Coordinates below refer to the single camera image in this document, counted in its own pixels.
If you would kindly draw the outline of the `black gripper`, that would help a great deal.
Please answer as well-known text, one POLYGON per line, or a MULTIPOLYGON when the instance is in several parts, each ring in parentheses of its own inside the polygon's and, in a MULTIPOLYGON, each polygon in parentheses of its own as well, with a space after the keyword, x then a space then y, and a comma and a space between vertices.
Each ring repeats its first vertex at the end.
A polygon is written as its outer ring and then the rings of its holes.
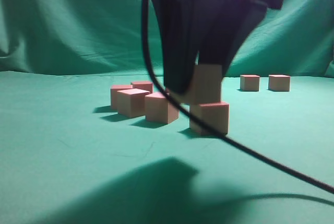
POLYGON ((173 92, 185 93, 198 51, 198 64, 219 65, 225 76, 267 8, 280 10, 284 0, 251 1, 226 1, 209 31, 217 14, 217 0, 152 0, 162 42, 164 85, 173 92))

